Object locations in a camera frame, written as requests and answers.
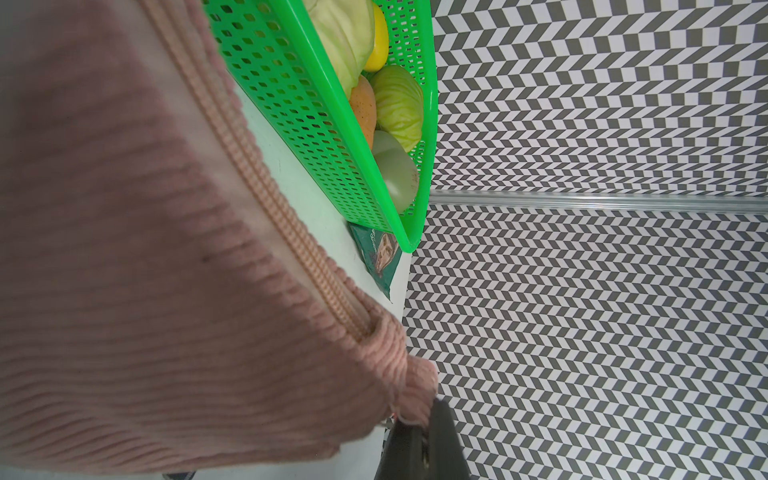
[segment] pink knit sweater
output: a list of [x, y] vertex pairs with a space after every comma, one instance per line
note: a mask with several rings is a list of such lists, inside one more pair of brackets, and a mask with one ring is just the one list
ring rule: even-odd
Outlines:
[[[199, 5], [164, 3], [186, 10], [192, 48], [227, 88]], [[194, 115], [169, 106], [185, 87], [164, 84], [175, 67], [142, 53], [149, 34], [132, 29], [147, 14], [125, 5], [41, 2], [3, 34], [19, 48], [0, 80], [0, 462], [296, 461], [393, 410], [425, 424], [434, 366], [339, 271], [369, 315], [353, 338], [243, 220], [205, 167], [228, 159], [184, 126], [193, 102]]]

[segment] green package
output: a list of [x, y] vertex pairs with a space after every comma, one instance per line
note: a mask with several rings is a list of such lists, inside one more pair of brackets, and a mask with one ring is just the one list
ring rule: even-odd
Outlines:
[[349, 232], [355, 239], [357, 251], [384, 295], [389, 298], [389, 286], [395, 276], [402, 250], [391, 233], [348, 223]]

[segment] herringbone pattern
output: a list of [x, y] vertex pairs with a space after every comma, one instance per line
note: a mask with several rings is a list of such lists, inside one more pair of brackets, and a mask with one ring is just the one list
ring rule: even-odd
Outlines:
[[440, 189], [764, 195], [768, 4], [435, 0]]
[[765, 478], [768, 221], [436, 206], [404, 324], [476, 478]]

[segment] lettuce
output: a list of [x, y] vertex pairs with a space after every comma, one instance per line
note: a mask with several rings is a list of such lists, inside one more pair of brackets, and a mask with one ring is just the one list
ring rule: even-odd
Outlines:
[[303, 0], [333, 70], [349, 99], [373, 51], [371, 0]]
[[399, 65], [384, 65], [370, 80], [376, 96], [376, 116], [388, 131], [411, 151], [422, 139], [424, 92], [416, 80]]

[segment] white countertop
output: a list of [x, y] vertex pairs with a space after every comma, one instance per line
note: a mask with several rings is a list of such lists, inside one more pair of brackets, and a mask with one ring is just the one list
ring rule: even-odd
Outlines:
[[387, 300], [384, 293], [366, 270], [357, 253], [355, 241], [346, 229], [346, 220], [331, 204], [310, 174], [293, 155], [293, 152], [275, 132], [270, 123], [248, 98], [245, 92], [235, 84], [240, 101], [243, 102], [243, 114], [248, 120], [250, 130], [256, 136], [264, 156], [264, 163], [270, 168], [272, 176], [280, 185], [280, 190], [296, 209], [299, 218], [310, 229], [318, 243], [326, 249], [349, 275], [357, 286], [368, 293], [398, 319], [402, 319], [402, 310], [406, 302], [408, 273], [411, 267], [411, 254], [403, 253], [397, 266], [392, 285], [389, 288], [392, 300]]

